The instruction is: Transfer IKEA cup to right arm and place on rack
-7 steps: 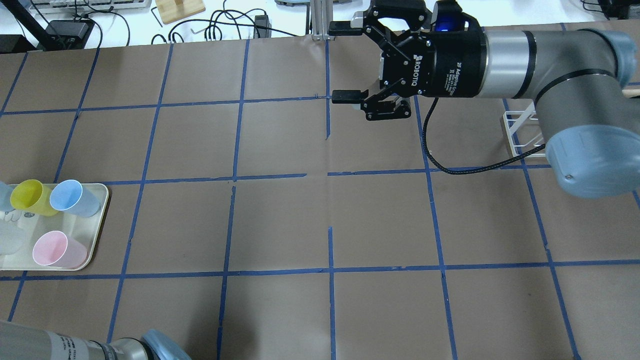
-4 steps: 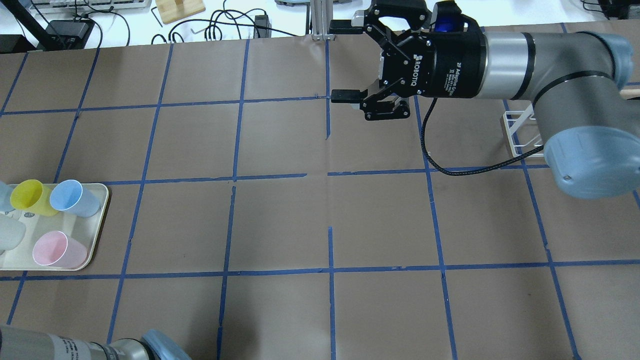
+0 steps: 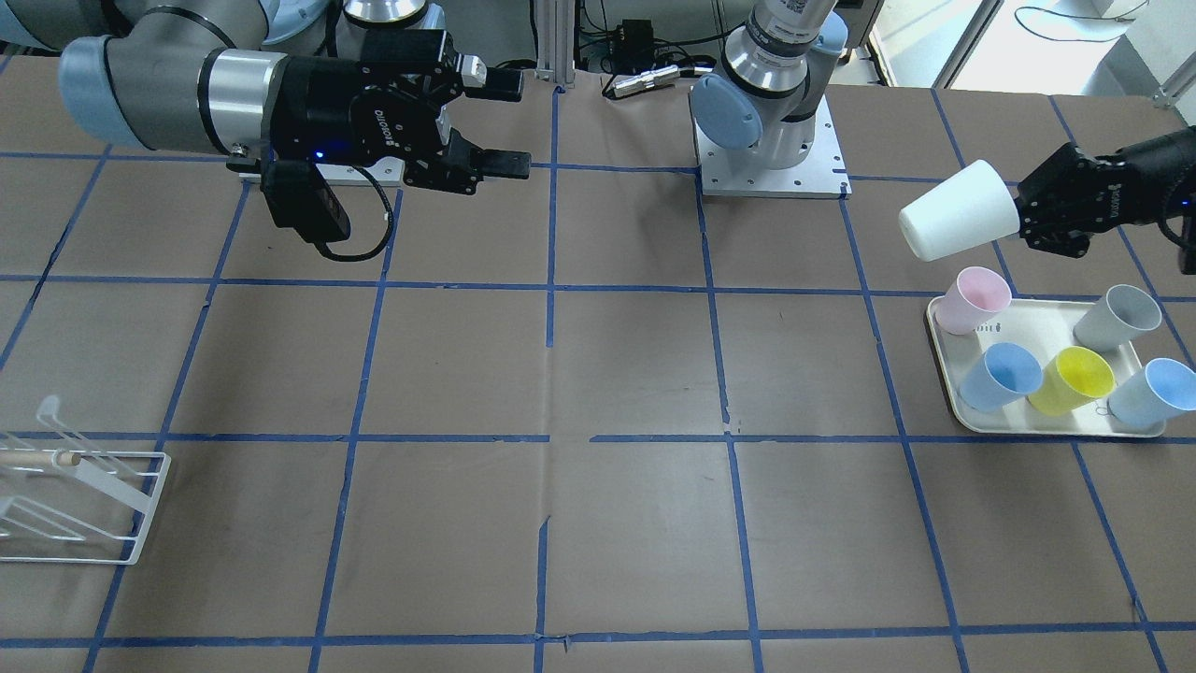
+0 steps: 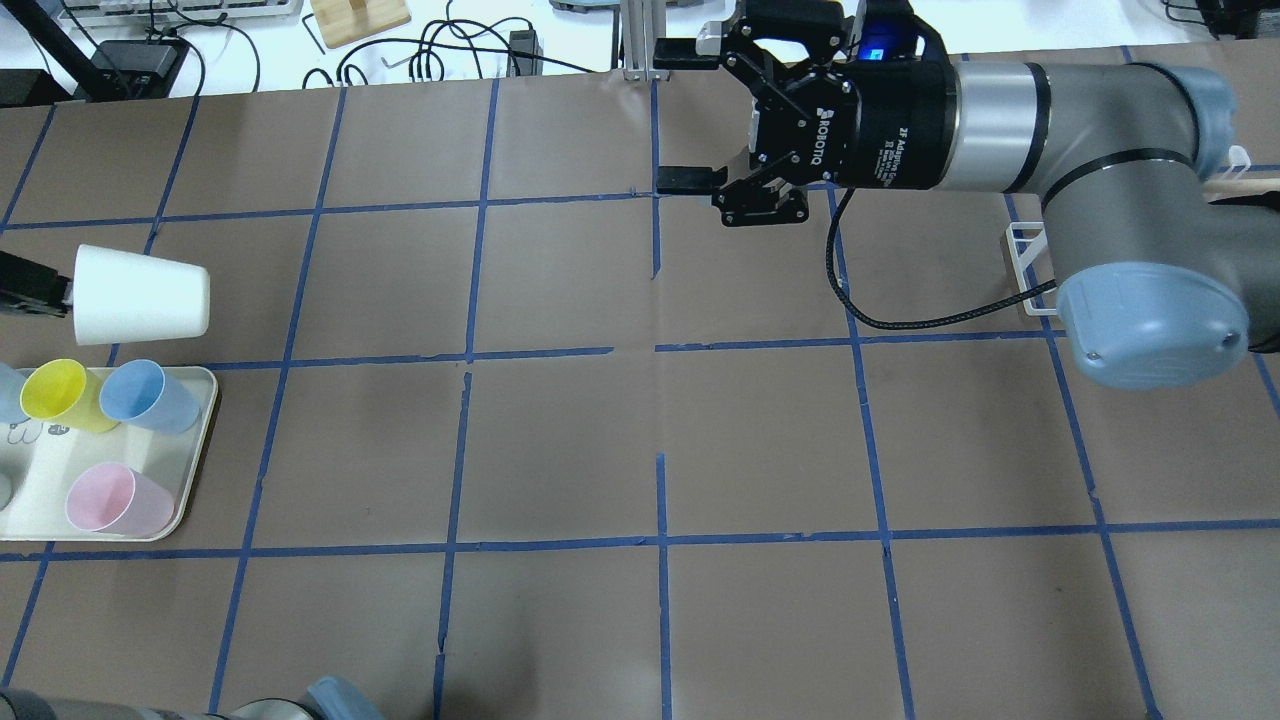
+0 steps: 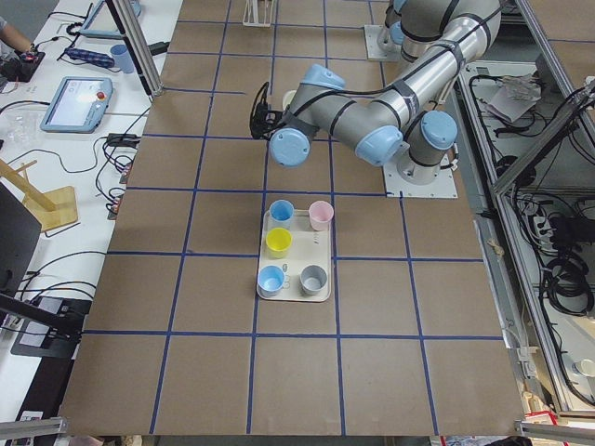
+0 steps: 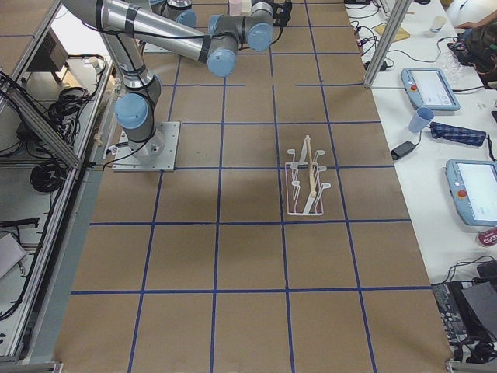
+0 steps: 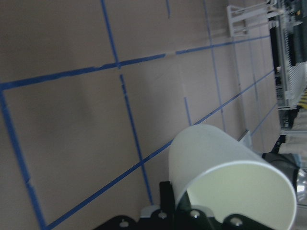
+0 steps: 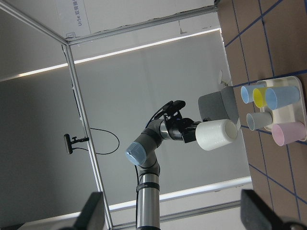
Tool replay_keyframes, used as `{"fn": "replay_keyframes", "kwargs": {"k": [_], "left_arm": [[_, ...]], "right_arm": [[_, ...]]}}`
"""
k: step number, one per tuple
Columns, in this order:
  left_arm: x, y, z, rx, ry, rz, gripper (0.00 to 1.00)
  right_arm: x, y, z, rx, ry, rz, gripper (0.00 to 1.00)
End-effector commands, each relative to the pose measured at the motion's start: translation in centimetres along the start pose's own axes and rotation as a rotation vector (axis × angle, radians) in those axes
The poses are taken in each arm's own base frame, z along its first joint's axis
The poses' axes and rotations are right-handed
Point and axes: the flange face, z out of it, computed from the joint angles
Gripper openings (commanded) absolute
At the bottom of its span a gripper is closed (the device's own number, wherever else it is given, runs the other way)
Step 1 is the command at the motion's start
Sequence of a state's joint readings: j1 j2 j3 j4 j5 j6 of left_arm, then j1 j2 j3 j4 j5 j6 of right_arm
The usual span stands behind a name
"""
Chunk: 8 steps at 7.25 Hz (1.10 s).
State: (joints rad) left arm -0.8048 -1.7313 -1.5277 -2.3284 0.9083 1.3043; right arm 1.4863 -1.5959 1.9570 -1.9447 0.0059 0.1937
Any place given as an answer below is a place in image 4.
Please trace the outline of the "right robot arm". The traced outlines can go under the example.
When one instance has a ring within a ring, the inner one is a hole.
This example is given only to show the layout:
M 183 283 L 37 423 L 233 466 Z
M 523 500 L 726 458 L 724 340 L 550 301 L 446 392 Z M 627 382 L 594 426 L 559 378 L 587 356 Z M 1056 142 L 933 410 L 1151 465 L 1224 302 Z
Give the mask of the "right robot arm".
M 1277 193 L 1210 201 L 1235 138 L 1219 73 L 1155 63 L 952 63 L 908 1 L 740 1 L 664 70 L 727 70 L 753 96 L 727 165 L 662 167 L 724 225 L 808 219 L 806 187 L 1038 197 L 1055 278 L 920 322 L 929 329 L 1052 292 L 1079 370 L 1117 389 L 1194 384 L 1279 333 Z

